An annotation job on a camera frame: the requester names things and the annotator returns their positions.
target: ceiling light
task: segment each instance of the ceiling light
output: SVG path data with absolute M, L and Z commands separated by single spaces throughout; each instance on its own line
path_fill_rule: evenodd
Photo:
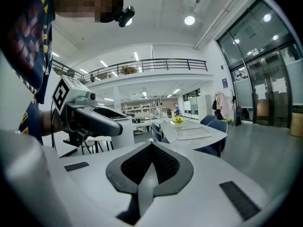
M 136 58 L 136 61 L 138 61 L 138 60 L 139 60 L 139 57 L 138 57 L 137 52 L 134 52 L 134 56 L 135 56 L 135 58 Z
M 108 67 L 104 61 L 100 61 L 105 67 Z
M 133 19 L 131 18 L 127 23 L 126 26 L 130 25 L 133 22 Z
M 187 16 L 184 19 L 184 23 L 187 25 L 192 25 L 195 22 L 195 18 L 193 16 Z
M 53 55 L 54 55 L 54 56 L 57 56 L 57 57 L 59 57 L 59 55 L 58 55 L 58 54 L 56 54 L 55 52 L 52 52 L 52 53 L 53 53 Z
M 233 41 L 232 43 L 235 44 L 235 42 L 238 44 L 238 43 L 240 43 L 240 40 L 235 39 L 235 41 Z
M 88 72 L 87 72 L 87 71 L 85 71 L 85 70 L 83 70 L 83 69 L 80 69 L 80 71 L 83 71 L 84 73 L 88 74 Z
M 271 20 L 271 15 L 270 14 L 266 14 L 264 17 L 263 17 L 263 20 L 264 22 L 268 22 Z

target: blue sign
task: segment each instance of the blue sign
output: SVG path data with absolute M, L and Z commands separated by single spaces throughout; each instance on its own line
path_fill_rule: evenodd
M 226 78 L 222 79 L 222 83 L 223 83 L 223 88 L 228 87 L 227 79 Z

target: blue chair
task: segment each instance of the blue chair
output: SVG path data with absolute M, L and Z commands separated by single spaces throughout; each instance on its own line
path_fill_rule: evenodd
M 212 127 L 216 130 L 222 131 L 224 133 L 227 133 L 227 131 L 228 131 L 227 122 L 222 121 L 222 120 L 214 119 L 207 126 Z M 196 150 L 203 152 L 203 153 L 213 155 L 213 156 L 220 156 L 221 152 L 223 152 L 223 150 L 225 148 L 225 142 L 226 142 L 226 137 L 224 139 L 222 139 L 221 141 L 216 142 L 210 146 L 205 146 L 203 148 L 196 149 Z M 220 144 L 221 144 L 221 152 L 218 154 L 217 149 L 219 148 Z
M 200 124 L 208 125 L 214 119 L 217 119 L 216 116 L 214 116 L 214 115 L 207 115 L 207 116 L 204 117 L 203 120 L 201 120 Z
M 160 128 L 157 125 L 155 125 L 154 123 L 151 123 L 151 127 L 158 133 L 160 132 Z
M 169 144 L 168 140 L 165 138 L 162 138 L 161 135 L 157 131 L 154 130 L 154 128 L 151 128 L 151 133 L 152 133 L 152 137 L 153 137 L 154 141 Z

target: white tray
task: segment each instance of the white tray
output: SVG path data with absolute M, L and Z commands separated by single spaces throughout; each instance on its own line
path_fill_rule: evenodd
M 191 140 L 198 138 L 210 137 L 212 134 L 204 128 L 194 129 L 178 129 L 176 130 L 176 136 L 178 140 Z

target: black rubber pad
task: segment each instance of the black rubber pad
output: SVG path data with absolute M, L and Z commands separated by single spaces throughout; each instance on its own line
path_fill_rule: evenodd
M 244 221 L 260 212 L 259 207 L 234 182 L 222 183 L 220 187 L 243 217 Z
M 89 166 L 89 164 L 87 162 L 80 162 L 80 163 L 64 166 L 64 168 L 67 172 L 70 172 L 70 171 L 77 170 L 77 169 L 80 169 L 80 168 L 83 168 L 86 166 Z

